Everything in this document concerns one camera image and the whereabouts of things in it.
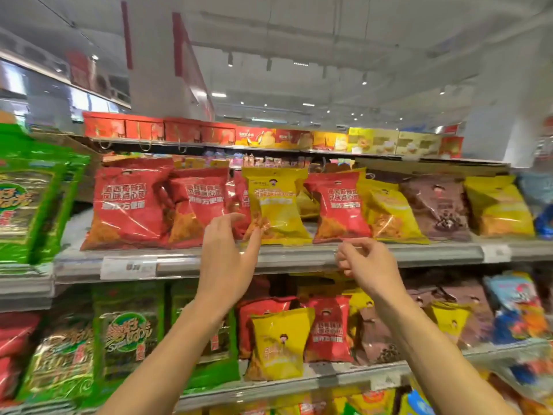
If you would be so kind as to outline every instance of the person's right hand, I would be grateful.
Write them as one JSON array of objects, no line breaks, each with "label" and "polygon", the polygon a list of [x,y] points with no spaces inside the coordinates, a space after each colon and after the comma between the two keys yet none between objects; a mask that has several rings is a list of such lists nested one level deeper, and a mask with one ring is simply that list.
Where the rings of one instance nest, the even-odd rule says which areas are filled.
[{"label": "person's right hand", "polygon": [[384,243],[369,238],[344,241],[338,248],[336,263],[373,299],[387,301],[406,294],[397,262]]}]

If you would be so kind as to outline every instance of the green snack bag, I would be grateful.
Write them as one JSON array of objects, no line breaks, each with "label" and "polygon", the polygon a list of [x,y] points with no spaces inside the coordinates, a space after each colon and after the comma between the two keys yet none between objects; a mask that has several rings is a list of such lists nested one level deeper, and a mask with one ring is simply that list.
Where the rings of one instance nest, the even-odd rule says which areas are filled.
[{"label": "green snack bag", "polygon": [[[183,279],[171,287],[171,326],[175,324],[183,308],[194,299],[197,279]],[[225,317],[216,335],[207,343],[198,359],[183,394],[240,380],[236,319],[234,309]]]},{"label": "green snack bag", "polygon": [[164,334],[164,284],[93,286],[94,386],[85,405],[101,405],[151,354]]},{"label": "green snack bag", "polygon": [[60,251],[61,237],[71,215],[77,188],[90,157],[71,153],[68,160],[58,195],[50,207],[49,216],[41,230],[42,235],[35,247],[34,262],[50,262]]},{"label": "green snack bag", "polygon": [[29,263],[64,169],[51,160],[0,159],[0,261]]},{"label": "green snack bag", "polygon": [[51,326],[25,373],[17,400],[81,399],[92,390],[93,332],[90,296],[73,297],[50,312]]}]

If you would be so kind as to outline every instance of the person's left hand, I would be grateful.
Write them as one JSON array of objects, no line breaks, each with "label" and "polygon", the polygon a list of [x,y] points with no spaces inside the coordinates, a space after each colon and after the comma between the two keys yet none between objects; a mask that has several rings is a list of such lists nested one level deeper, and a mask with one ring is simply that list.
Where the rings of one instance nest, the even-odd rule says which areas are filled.
[{"label": "person's left hand", "polygon": [[248,289],[261,246],[262,232],[255,229],[243,253],[236,247],[232,225],[243,218],[242,214],[236,212],[216,217],[204,232],[200,281],[195,301],[225,313]]}]

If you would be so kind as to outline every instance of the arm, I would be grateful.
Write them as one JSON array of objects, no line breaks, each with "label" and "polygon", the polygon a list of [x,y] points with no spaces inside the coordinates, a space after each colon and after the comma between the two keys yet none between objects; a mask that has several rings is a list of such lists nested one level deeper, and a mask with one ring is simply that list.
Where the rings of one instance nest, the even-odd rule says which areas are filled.
[{"label": "arm", "polygon": [[[362,247],[362,253],[354,244]],[[342,243],[336,259],[374,300],[379,317],[436,413],[516,414],[411,299],[395,258],[384,244],[372,239]]]},{"label": "arm", "polygon": [[231,223],[240,218],[240,214],[217,217],[206,227],[196,297],[98,415],[173,412],[209,338],[252,281],[261,232],[253,232],[248,248],[240,254],[231,230]]}]

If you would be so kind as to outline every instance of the green round logo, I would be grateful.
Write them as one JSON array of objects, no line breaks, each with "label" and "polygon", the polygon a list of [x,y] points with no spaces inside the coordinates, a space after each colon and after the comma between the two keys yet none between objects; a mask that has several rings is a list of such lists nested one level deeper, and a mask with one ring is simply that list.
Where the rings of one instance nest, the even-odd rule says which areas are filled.
[{"label": "green round logo", "polygon": [[140,313],[122,313],[107,327],[106,349],[108,351],[134,351],[152,334],[151,323]]},{"label": "green round logo", "polygon": [[0,211],[26,207],[33,201],[33,195],[24,187],[9,182],[0,183]]}]

